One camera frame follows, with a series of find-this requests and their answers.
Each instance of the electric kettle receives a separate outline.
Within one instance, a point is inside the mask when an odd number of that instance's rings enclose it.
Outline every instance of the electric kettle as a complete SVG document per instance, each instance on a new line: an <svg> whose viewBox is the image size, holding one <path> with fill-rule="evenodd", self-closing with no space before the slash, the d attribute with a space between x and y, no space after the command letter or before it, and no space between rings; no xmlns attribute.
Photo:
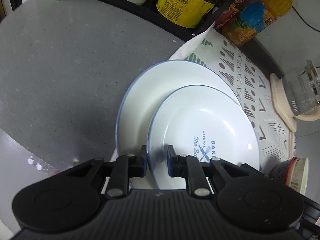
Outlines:
<svg viewBox="0 0 320 240"><path fill-rule="evenodd" d="M272 102L288 128L295 132L294 118L315 121L320 118L320 77L313 63L278 79L270 75Z"/></svg>

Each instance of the gray countertop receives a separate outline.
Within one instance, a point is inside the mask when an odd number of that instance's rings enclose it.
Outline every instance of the gray countertop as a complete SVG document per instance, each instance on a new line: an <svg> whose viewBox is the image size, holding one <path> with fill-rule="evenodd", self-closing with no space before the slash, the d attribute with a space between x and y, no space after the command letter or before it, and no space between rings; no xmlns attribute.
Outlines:
<svg viewBox="0 0 320 240"><path fill-rule="evenodd" d="M0 128L58 169L115 148L131 82L183 41L96 0L28 0L0 24Z"/></svg>

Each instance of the screw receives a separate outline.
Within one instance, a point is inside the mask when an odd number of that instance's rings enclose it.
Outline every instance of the screw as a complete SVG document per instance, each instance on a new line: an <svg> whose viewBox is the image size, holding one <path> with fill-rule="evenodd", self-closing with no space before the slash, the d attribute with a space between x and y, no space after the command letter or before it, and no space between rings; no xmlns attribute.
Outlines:
<svg viewBox="0 0 320 240"><path fill-rule="evenodd" d="M119 197L123 194L123 191L119 188L112 188L107 191L107 194L110 197Z"/></svg>
<svg viewBox="0 0 320 240"><path fill-rule="evenodd" d="M195 191L194 191L195 195L197 195L198 197L205 197L207 195L210 194L210 191L206 188L197 188Z"/></svg>

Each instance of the plastic bottle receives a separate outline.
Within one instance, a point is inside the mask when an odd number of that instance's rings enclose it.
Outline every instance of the plastic bottle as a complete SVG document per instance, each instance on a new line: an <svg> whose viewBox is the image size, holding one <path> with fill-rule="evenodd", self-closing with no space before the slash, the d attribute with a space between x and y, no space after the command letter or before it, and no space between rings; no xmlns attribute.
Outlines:
<svg viewBox="0 0 320 240"><path fill-rule="evenodd" d="M222 27L222 34L236 46L241 46L263 29L285 15L292 0L254 0Z"/></svg>

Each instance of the stacked plate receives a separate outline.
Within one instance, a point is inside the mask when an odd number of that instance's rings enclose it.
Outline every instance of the stacked plate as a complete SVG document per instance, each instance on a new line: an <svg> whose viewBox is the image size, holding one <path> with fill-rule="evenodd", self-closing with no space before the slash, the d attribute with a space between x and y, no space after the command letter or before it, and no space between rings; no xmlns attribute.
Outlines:
<svg viewBox="0 0 320 240"><path fill-rule="evenodd" d="M182 178L168 176L166 146L177 155L201 162L219 157L259 169L257 138L251 123L227 83L199 64L171 60L139 75L121 102L116 124L116 148L132 154L147 144L146 178L132 178L136 188L185 188Z"/></svg>

